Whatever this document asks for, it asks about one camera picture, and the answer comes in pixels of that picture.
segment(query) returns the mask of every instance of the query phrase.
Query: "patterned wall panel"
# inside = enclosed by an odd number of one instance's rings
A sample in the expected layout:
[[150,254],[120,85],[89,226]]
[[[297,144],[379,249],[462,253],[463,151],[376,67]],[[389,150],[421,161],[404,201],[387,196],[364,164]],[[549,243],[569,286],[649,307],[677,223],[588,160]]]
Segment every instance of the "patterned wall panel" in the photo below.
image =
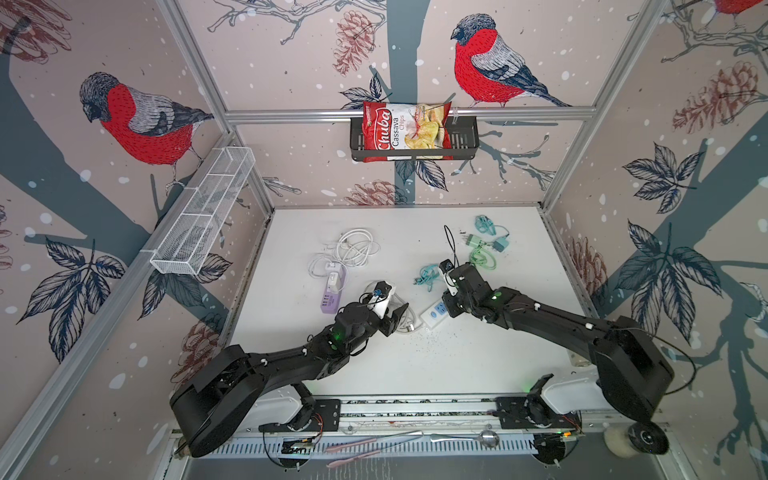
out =
[[[768,11],[701,2],[660,23],[553,217],[601,315],[699,366],[660,406],[699,477],[765,478]],[[664,351],[683,385],[691,365]]]

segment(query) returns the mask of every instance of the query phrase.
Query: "white table surface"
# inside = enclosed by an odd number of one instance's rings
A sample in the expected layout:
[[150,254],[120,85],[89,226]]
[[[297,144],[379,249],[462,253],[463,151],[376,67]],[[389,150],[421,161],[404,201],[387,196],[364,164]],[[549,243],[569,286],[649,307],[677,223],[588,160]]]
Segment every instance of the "white table surface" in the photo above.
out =
[[[366,228],[380,253],[349,271],[341,305],[357,301],[365,286],[388,280],[419,316],[445,289],[435,281],[413,285],[419,269],[452,257],[443,224],[453,231],[460,263],[470,248],[462,232],[476,233],[484,214],[511,231],[496,270],[479,269],[491,284],[509,286],[540,302],[583,314],[538,212],[533,207],[442,207],[391,209],[278,210],[243,303],[231,344],[268,353],[300,346],[309,334],[333,323],[320,311],[325,280],[311,278],[307,263],[342,232]],[[306,382],[315,395],[510,393],[527,391],[541,375],[570,369],[566,349],[529,333],[487,325],[468,314],[434,331],[381,333],[365,352],[336,374]]]

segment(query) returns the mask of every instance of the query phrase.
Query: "leaf illustration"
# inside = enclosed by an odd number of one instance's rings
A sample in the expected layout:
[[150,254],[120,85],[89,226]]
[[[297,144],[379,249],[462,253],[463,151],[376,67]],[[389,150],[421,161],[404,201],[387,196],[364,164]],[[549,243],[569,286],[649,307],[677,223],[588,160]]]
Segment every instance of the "leaf illustration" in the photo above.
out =
[[677,159],[672,150],[654,142],[654,160],[658,168],[664,172],[664,178],[674,178],[674,172],[677,170]]
[[48,326],[48,342],[59,363],[78,341],[80,332],[83,330],[85,285],[81,280],[81,273],[85,275],[90,272],[87,270],[74,272],[75,282],[54,308],[51,323]]
[[442,168],[434,160],[417,160],[416,174],[430,187],[448,191],[445,187],[445,174]]
[[664,178],[664,171],[653,160],[647,158],[631,161],[622,168],[640,180],[662,180]]
[[232,265],[232,262],[227,262],[221,255],[209,253],[205,262],[203,262],[203,267],[200,269],[200,273],[198,273],[195,278],[200,283],[211,283],[224,275],[230,265]]
[[74,286],[80,283],[80,270],[65,270],[46,278],[29,297],[27,311],[18,322],[55,308]]
[[644,255],[652,257],[661,253],[661,247],[659,246],[659,240],[654,235],[645,230],[640,225],[627,221],[629,223],[629,236],[632,239],[635,247]]
[[646,332],[656,333],[661,321],[661,284],[657,275],[645,281],[632,296],[632,317]]
[[349,90],[340,91],[340,94],[344,95],[351,101],[370,101],[371,94],[365,88],[353,87]]
[[86,270],[86,273],[88,276],[85,278],[85,293],[88,301],[88,311],[96,313],[109,296],[109,285],[107,280],[98,273],[90,270]]
[[677,168],[677,180],[685,180],[696,170],[696,166],[701,159],[701,152],[697,152],[683,160],[683,163]]
[[680,192],[679,188],[673,188],[672,190],[666,192],[664,194],[664,198],[661,199],[661,205],[659,206],[659,210],[656,213],[665,214],[666,212],[671,212],[674,210],[677,204],[680,203],[682,198],[683,194]]
[[640,187],[640,190],[638,190],[634,196],[645,200],[653,200],[654,198],[658,198],[664,195],[672,187],[672,184],[666,180],[646,182],[642,187]]
[[717,271],[701,253],[690,247],[678,247],[672,252],[671,262],[678,273],[687,276],[699,285],[709,287],[710,290],[720,296],[723,295]]
[[382,84],[379,81],[378,75],[373,75],[371,77],[371,83],[368,85],[368,88],[371,91],[371,96],[374,97],[376,100],[379,100],[382,96]]
[[200,295],[200,284],[191,275],[166,274],[167,291],[174,296],[176,301],[184,306],[198,306],[203,304],[203,296]]
[[685,283],[685,277],[674,268],[661,271],[661,288],[664,292],[664,312],[690,342],[690,330],[696,317],[696,306]]
[[405,182],[416,171],[416,162],[413,160],[395,160],[395,172]]
[[54,242],[45,238],[45,247],[53,261],[70,270],[76,270],[85,265],[85,257],[80,250],[70,247],[66,243]]
[[160,305],[160,302],[165,297],[167,288],[167,275],[164,275],[157,270],[152,270],[149,280],[147,281],[147,286],[144,288],[144,299],[141,302],[141,316],[139,319],[154,312],[154,309]]
[[646,257],[645,255],[632,257],[621,266],[619,281],[616,288],[637,290],[640,285],[645,283],[649,278],[652,276],[655,277],[656,273],[656,259],[653,257]]
[[120,260],[109,255],[98,257],[94,265],[96,265],[96,271],[107,278],[122,278],[125,274],[125,268]]

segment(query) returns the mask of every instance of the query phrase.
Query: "chip bag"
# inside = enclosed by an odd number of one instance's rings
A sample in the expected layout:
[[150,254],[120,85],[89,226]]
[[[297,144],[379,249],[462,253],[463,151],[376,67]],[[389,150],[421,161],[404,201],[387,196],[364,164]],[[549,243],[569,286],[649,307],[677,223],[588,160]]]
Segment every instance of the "chip bag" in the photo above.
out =
[[[451,139],[445,134],[445,119],[451,103],[385,104],[364,102],[362,105],[362,134],[366,150],[421,150],[450,148]],[[442,155],[418,156],[422,159],[451,160]],[[410,160],[411,157],[367,157],[365,162]]]

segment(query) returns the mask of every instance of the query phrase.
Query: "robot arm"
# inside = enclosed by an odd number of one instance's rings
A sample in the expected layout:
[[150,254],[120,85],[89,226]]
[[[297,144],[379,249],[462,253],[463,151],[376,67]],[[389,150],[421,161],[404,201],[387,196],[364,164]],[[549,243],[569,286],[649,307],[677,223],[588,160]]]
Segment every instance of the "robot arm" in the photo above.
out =
[[239,345],[222,350],[170,399],[190,454],[200,457],[223,444],[261,395],[332,375],[362,352],[357,349],[376,331],[391,335],[408,308],[406,303],[386,315],[393,290],[377,283],[364,303],[348,303],[333,325],[303,346],[266,354],[245,353]]
[[470,263],[440,264],[449,288],[443,303],[451,317],[471,313],[505,329],[532,333],[588,358],[598,368],[603,396],[619,413],[648,423],[674,371],[640,325],[587,318],[543,305],[505,286],[493,290]]

